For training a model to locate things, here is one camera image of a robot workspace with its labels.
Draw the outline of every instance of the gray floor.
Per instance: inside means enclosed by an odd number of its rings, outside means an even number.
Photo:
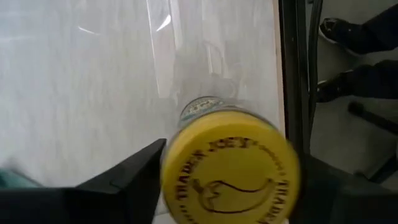
[[[363,23],[398,0],[324,0],[322,19],[339,17]],[[307,29],[312,5],[307,6]],[[381,60],[398,60],[398,49],[357,58],[323,39],[318,41],[318,79],[324,80],[360,64],[375,64]],[[367,108],[398,122],[398,101],[344,97],[331,103],[317,104],[311,141],[311,153],[339,169],[353,173],[378,166],[397,147],[397,137],[347,112],[350,101],[362,102]],[[386,187],[398,190],[398,174]]]

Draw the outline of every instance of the yellow lid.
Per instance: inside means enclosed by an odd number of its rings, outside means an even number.
[[[299,191],[299,161],[266,122],[238,111],[198,118],[171,142],[162,167],[179,224],[280,223]]]

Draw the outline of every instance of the dark pants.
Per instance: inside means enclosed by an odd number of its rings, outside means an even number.
[[[398,4],[364,23],[362,29],[375,40],[374,45],[363,46],[368,53],[398,47]],[[348,73],[347,81],[352,95],[398,99],[398,61],[360,66]]]

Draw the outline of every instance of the white surface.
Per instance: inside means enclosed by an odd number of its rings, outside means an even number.
[[[276,126],[271,0],[0,0],[0,166],[76,185],[176,130],[204,95]]]
[[[154,217],[152,224],[176,224],[174,219],[170,216],[169,213],[157,215]]]

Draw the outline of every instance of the black shoe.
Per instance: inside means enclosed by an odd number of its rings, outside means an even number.
[[[342,19],[324,19],[319,26],[319,34],[332,44],[344,47],[347,52],[355,56],[366,54],[366,47],[372,43],[372,38],[361,25]]]
[[[351,71],[343,72],[335,78],[318,82],[317,102],[326,103],[341,96],[350,95],[346,82],[346,75]]]

